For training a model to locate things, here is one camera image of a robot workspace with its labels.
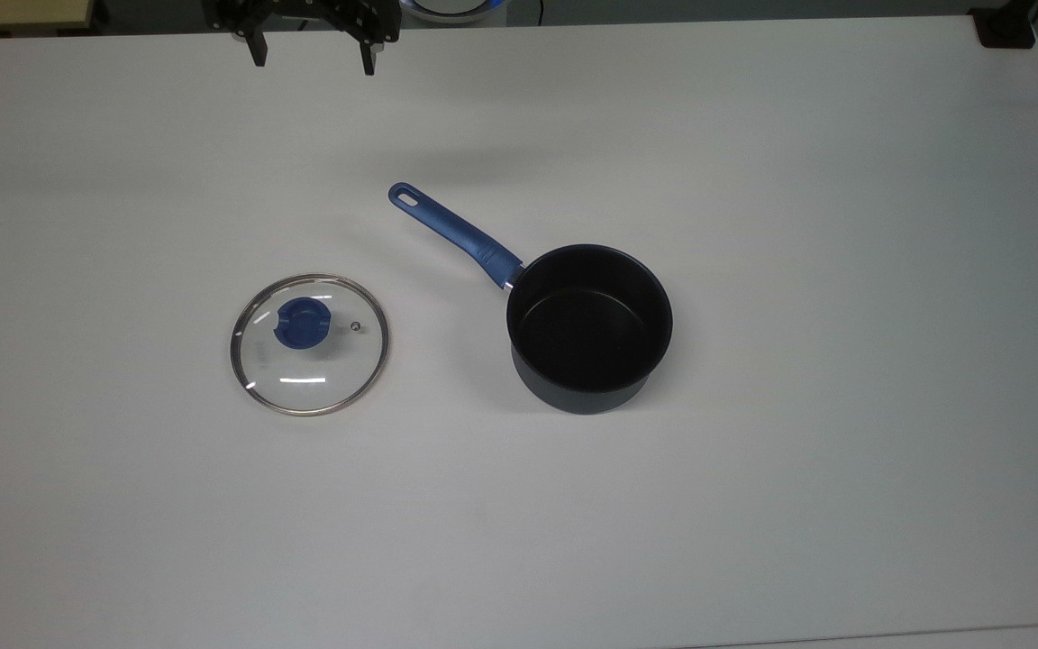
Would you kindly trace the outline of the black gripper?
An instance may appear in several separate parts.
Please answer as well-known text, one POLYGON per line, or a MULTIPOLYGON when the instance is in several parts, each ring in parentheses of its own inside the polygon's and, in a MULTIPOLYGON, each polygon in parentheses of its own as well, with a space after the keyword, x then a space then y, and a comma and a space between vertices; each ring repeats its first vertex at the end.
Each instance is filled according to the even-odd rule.
POLYGON ((364 74, 375 74, 378 54, 401 32, 398 1, 204 1, 204 21, 211 28, 233 33, 247 45, 252 62, 263 69, 268 44, 263 31, 271 17, 326 23, 346 32, 360 46, 364 74))

